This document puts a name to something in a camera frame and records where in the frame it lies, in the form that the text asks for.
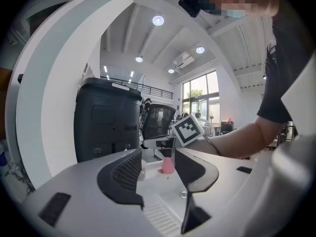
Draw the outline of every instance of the black railing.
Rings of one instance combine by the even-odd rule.
[[[132,88],[132,89],[139,90],[139,91],[141,91],[141,92],[143,92],[145,94],[148,94],[148,95],[157,96],[157,97],[163,97],[163,98],[167,98],[167,99],[172,99],[173,93],[170,92],[170,91],[166,91],[166,90],[163,90],[163,89],[158,89],[158,88],[155,88],[155,87],[139,84],[139,83],[132,82],[132,81],[129,82],[129,81],[126,81],[126,80],[119,80],[119,79],[115,79],[115,78],[110,78],[109,81],[115,82],[115,83],[120,84],[120,85],[124,85],[124,86]]]

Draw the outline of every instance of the person's arm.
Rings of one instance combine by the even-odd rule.
[[[281,129],[281,123],[275,123],[258,116],[253,123],[228,134],[212,137],[210,141],[217,147],[222,156],[244,158],[265,149],[273,142]],[[186,148],[216,154],[204,138],[192,142]]]

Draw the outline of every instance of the pink object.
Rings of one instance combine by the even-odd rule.
[[[174,166],[173,166],[172,161],[169,157],[165,157],[163,159],[161,170],[164,174],[172,174],[174,172]]]

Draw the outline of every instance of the window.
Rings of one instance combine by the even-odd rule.
[[[207,94],[206,76],[191,81],[191,97]]]
[[[190,82],[183,84],[183,99],[187,99],[190,97]]]
[[[219,103],[210,103],[208,106],[208,116],[209,119],[212,120],[212,124],[220,124],[219,121]]]
[[[208,94],[218,92],[218,80],[216,71],[207,75]]]
[[[190,113],[190,102],[184,102],[182,104],[182,113]]]
[[[219,91],[216,72],[211,72],[183,84],[182,113],[195,114],[213,124],[220,123]]]

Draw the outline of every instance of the dark t-shirt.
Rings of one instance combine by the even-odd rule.
[[[281,101],[283,94],[308,63],[314,42],[291,5],[280,0],[279,10],[272,17],[275,44],[267,48],[266,86],[258,116],[277,123],[292,118]]]

